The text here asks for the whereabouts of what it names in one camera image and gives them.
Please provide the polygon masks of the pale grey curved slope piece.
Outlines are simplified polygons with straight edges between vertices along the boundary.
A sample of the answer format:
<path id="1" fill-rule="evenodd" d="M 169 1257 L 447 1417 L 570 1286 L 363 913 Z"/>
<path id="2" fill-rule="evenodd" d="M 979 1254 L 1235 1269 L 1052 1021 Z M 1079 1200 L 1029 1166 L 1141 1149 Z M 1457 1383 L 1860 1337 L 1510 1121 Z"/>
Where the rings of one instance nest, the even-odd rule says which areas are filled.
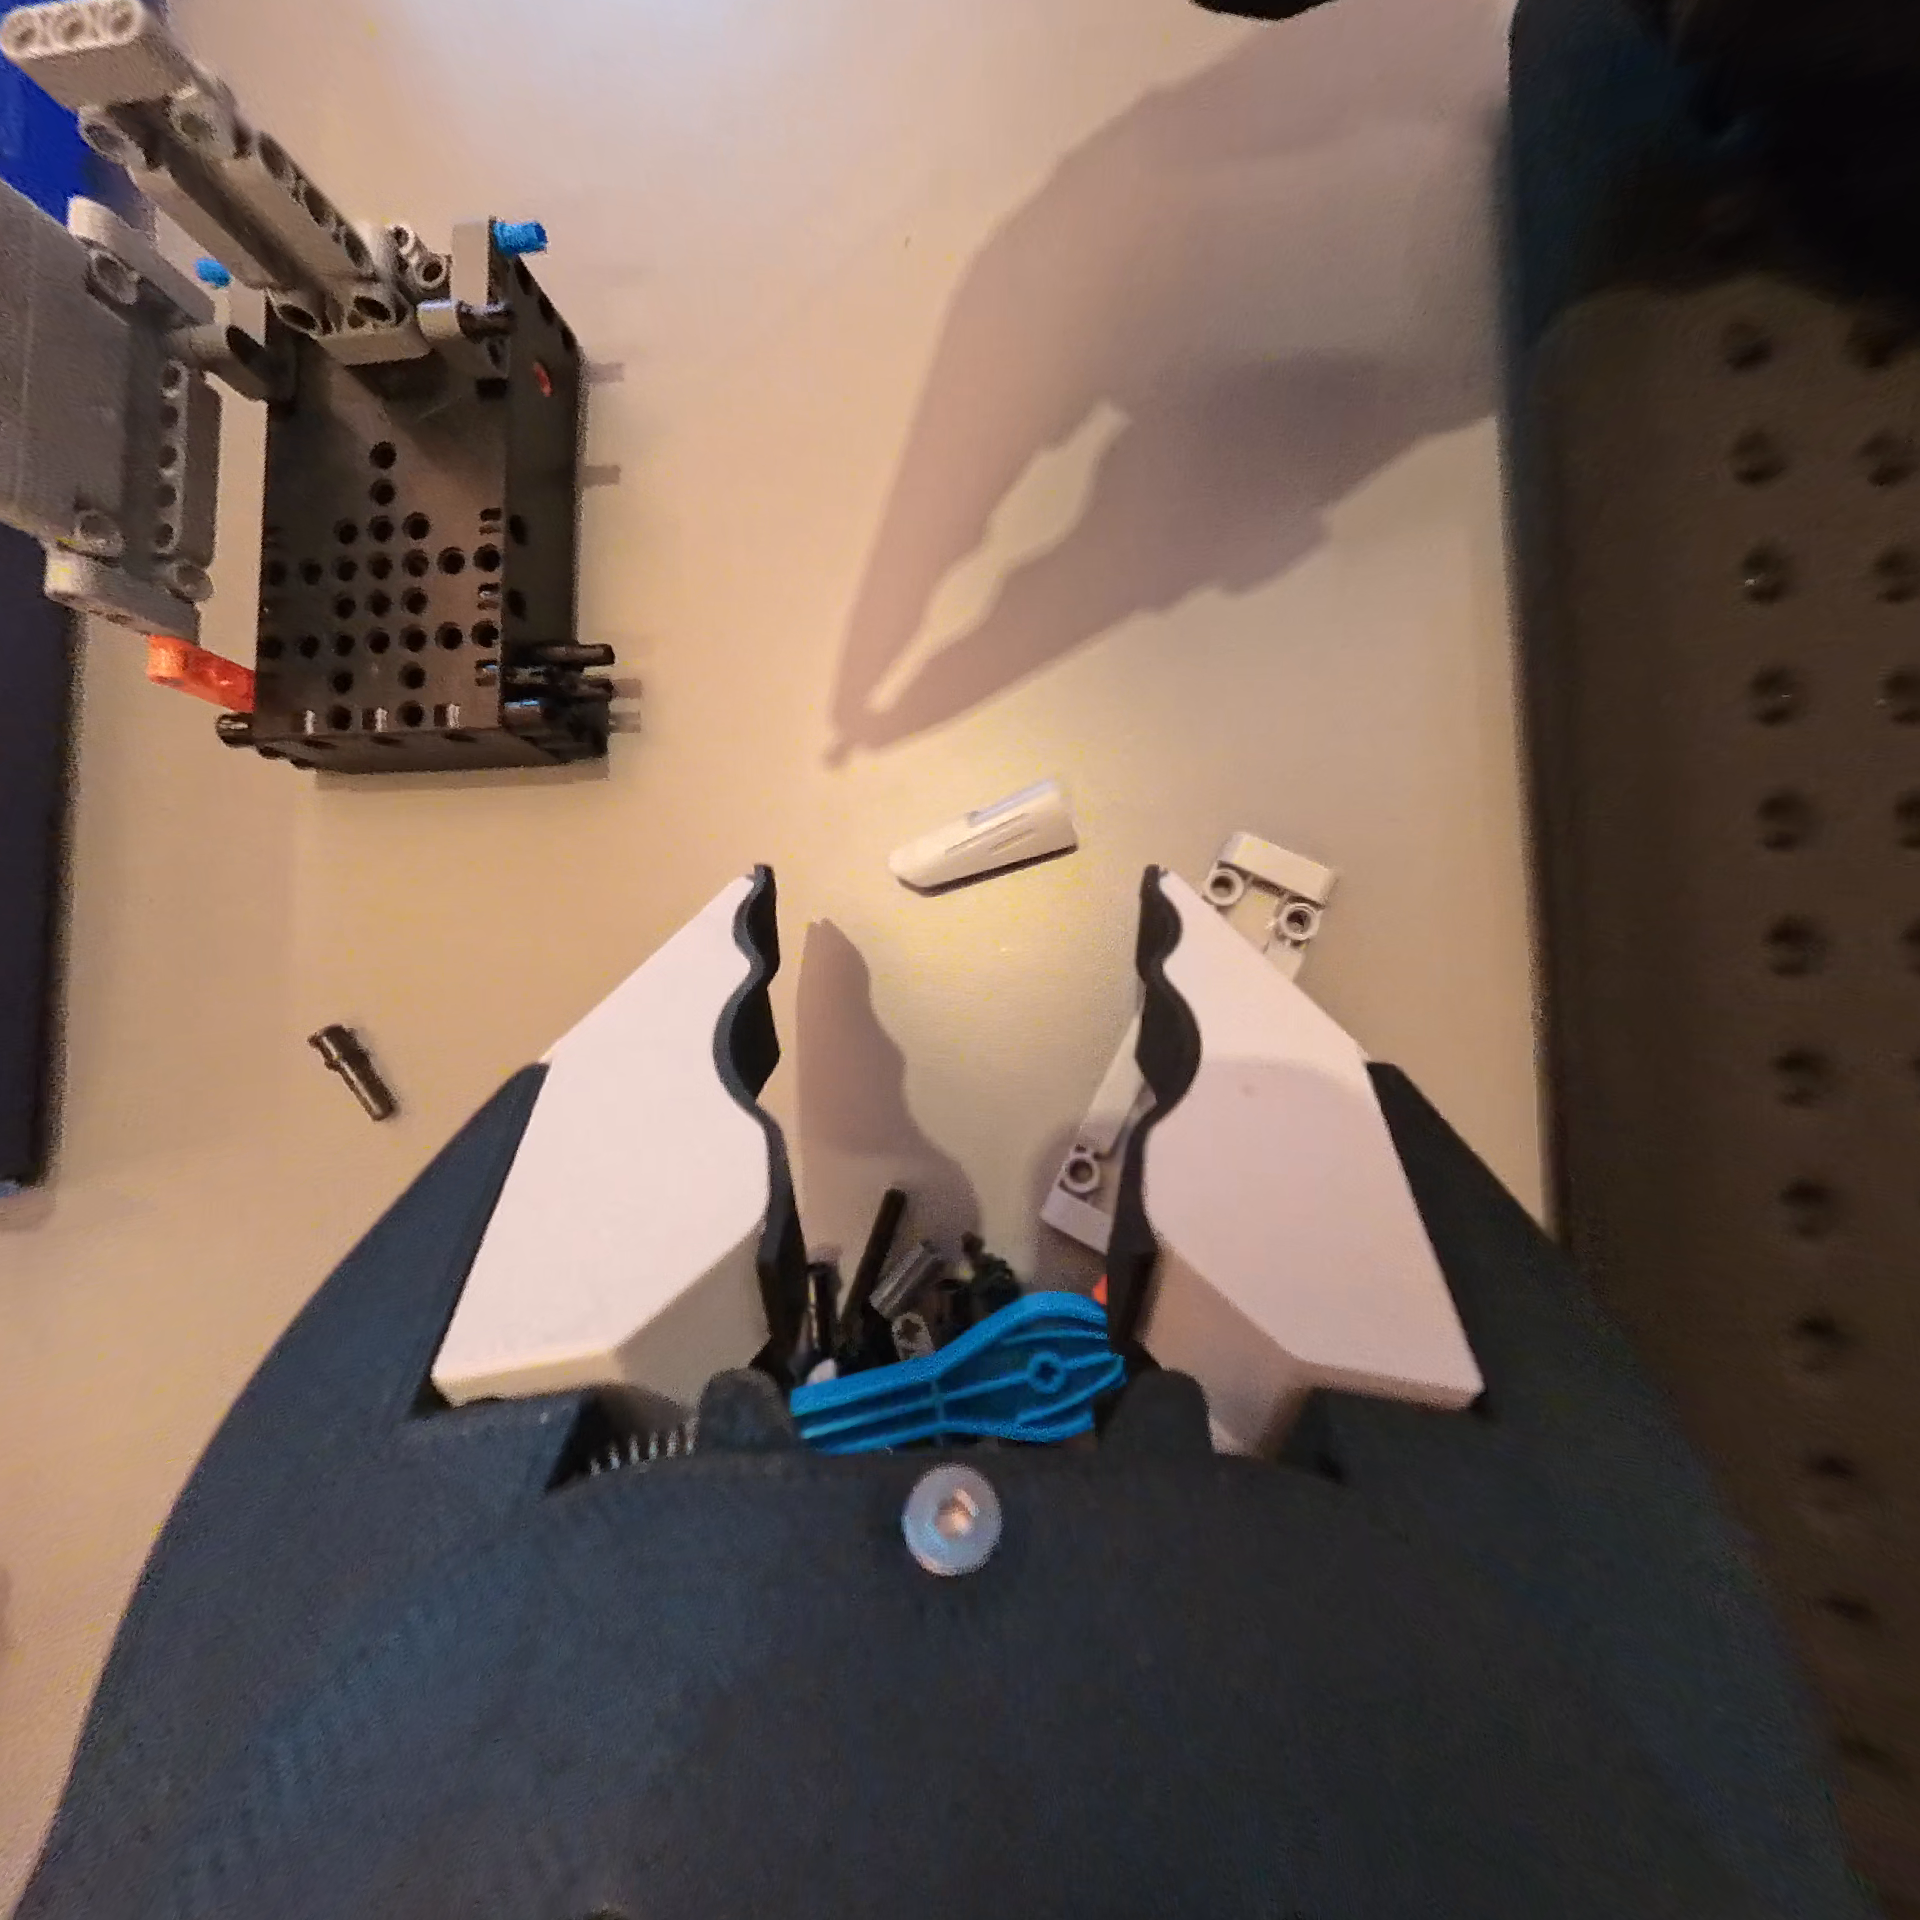
<path id="1" fill-rule="evenodd" d="M 886 872 L 923 896 L 1011 872 L 1077 849 L 1066 785 L 1042 780 L 933 828 L 886 855 Z"/>

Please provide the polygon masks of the black connector pin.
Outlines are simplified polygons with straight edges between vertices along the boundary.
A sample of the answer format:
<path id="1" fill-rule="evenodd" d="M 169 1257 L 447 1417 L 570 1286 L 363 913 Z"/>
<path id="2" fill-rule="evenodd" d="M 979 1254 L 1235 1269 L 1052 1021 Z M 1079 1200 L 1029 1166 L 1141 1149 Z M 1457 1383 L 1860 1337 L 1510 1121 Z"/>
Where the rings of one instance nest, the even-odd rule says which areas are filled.
<path id="1" fill-rule="evenodd" d="M 396 1118 L 397 1097 L 377 1069 L 367 1045 L 353 1025 L 325 1023 L 307 1036 L 307 1045 L 318 1053 L 325 1069 L 348 1087 L 363 1114 L 372 1121 Z"/>

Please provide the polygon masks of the teal brick separator tool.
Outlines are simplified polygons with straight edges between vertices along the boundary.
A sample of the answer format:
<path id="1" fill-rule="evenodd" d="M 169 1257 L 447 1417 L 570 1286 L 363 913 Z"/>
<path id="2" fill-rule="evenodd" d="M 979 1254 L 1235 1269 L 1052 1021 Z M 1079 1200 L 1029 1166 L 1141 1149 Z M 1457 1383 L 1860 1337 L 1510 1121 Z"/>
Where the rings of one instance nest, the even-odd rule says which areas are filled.
<path id="1" fill-rule="evenodd" d="M 801 1439 L 829 1455 L 973 1441 L 1052 1447 L 1091 1432 L 1126 1362 L 1101 1303 L 1038 1292 L 942 1348 L 796 1388 Z"/>

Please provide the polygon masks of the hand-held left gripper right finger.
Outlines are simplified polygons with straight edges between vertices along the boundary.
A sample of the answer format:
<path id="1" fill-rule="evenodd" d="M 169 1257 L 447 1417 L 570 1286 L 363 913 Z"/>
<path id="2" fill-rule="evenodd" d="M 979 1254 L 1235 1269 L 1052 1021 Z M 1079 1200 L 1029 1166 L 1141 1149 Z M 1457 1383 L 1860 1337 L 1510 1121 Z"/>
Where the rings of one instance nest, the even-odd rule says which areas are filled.
<path id="1" fill-rule="evenodd" d="M 1191 1377 L 1227 1453 L 1279 1452 L 1326 1389 L 1470 1407 L 1482 1366 L 1363 1046 L 1165 868 L 1135 972 L 1113 1346 Z"/>

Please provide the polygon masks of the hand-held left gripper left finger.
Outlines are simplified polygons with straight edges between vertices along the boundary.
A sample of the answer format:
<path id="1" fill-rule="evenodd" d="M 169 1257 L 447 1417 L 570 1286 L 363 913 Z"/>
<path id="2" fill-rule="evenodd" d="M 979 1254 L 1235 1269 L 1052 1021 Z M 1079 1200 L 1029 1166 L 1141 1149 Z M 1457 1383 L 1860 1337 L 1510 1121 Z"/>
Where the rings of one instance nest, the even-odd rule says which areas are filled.
<path id="1" fill-rule="evenodd" d="M 807 1246 L 780 1121 L 778 878 L 734 878 L 542 1057 L 435 1358 L 450 1402 L 613 1388 L 691 1409 L 801 1343 Z"/>

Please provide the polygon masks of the pile of plastic building pieces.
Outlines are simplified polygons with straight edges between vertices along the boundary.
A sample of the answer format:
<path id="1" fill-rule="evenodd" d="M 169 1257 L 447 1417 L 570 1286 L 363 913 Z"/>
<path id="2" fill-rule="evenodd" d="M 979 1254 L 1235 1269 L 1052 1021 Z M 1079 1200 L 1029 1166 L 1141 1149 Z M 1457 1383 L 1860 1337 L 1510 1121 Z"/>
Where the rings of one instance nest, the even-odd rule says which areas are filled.
<path id="1" fill-rule="evenodd" d="M 834 1292 L 839 1273 L 829 1261 L 809 1269 L 807 1334 L 793 1391 L 935 1352 L 999 1308 L 1058 1292 L 1021 1284 L 977 1234 L 963 1236 L 958 1257 L 933 1240 L 902 1240 L 905 1213 L 905 1190 L 886 1190 L 845 1292 Z"/>

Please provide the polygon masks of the grey double beam frame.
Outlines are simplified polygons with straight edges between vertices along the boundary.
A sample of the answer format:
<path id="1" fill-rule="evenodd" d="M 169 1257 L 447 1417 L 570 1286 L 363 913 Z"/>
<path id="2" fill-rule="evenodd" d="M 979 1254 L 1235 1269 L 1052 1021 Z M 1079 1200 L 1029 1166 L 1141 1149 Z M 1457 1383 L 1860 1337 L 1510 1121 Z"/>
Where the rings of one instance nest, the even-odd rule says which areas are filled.
<path id="1" fill-rule="evenodd" d="M 1253 832 L 1230 834 L 1201 896 L 1269 967 L 1298 977 L 1338 886 L 1338 872 Z M 1113 1236 L 1124 1146 L 1153 1106 L 1135 1061 L 1141 1014 L 1119 1032 L 1089 1110 L 1041 1208 L 1042 1225 L 1105 1254 Z"/>

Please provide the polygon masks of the long grey holed beam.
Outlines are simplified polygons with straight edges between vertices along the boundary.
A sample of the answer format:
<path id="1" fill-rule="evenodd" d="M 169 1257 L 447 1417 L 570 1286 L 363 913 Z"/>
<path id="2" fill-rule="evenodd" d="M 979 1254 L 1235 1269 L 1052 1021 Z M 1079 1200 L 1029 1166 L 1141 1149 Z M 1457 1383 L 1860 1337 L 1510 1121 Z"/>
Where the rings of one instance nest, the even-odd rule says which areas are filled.
<path id="1" fill-rule="evenodd" d="M 2 518 L 47 598 L 199 641 L 217 549 L 221 401 L 204 289 L 106 202 L 66 223 L 2 186 Z"/>

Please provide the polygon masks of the black perforated pad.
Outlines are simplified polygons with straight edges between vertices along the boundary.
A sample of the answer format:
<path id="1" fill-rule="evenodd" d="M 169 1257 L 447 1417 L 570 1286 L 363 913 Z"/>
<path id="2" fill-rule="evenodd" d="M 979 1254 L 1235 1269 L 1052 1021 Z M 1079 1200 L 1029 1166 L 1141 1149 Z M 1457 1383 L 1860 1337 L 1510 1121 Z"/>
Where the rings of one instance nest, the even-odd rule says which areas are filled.
<path id="1" fill-rule="evenodd" d="M 1915 1914 L 1915 5 L 1515 5 L 1554 1204 Z"/>

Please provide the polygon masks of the orange pin connector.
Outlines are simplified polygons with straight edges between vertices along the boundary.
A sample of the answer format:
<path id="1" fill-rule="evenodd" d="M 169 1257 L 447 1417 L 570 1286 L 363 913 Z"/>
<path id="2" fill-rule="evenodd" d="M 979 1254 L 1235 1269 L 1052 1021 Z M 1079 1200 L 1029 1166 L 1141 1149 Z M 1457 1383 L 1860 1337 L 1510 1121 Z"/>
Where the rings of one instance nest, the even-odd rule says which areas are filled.
<path id="1" fill-rule="evenodd" d="M 193 639 L 148 634 L 146 674 L 154 685 L 183 692 L 221 712 L 252 712 L 255 703 L 253 670 Z"/>

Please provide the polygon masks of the black perforated base assembly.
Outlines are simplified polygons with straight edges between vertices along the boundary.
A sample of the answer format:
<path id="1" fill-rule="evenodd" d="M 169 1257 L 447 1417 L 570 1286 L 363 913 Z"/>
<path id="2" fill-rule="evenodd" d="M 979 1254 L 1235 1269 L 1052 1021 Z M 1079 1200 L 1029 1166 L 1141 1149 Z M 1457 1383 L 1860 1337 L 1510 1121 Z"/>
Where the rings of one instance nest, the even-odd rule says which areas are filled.
<path id="1" fill-rule="evenodd" d="M 316 774 L 602 760 L 578 638 L 586 360 L 537 223 L 356 221 L 150 5 L 5 9 L 5 60 L 206 257 L 221 401 L 199 644 L 255 674 L 225 744 Z"/>

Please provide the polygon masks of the dark blue cardboard box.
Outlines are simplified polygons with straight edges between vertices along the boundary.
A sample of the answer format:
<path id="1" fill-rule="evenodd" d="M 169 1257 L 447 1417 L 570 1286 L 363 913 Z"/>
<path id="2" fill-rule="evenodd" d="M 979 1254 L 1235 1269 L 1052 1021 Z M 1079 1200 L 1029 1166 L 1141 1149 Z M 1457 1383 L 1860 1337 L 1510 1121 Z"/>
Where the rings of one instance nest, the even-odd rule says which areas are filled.
<path id="1" fill-rule="evenodd" d="M 41 551 L 2 532 L 2 1194 L 52 1151 L 63 855 L 76 716 L 69 613 L 41 593 Z"/>

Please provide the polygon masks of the large blue plastic bin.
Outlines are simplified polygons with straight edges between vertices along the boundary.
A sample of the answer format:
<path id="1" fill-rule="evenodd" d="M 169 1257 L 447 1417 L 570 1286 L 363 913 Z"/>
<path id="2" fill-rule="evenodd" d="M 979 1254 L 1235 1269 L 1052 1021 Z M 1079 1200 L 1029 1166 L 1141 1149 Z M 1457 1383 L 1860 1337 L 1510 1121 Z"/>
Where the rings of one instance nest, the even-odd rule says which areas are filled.
<path id="1" fill-rule="evenodd" d="M 87 185 L 87 161 L 73 114 L 2 62 L 2 180 L 60 225 L 69 201 Z"/>

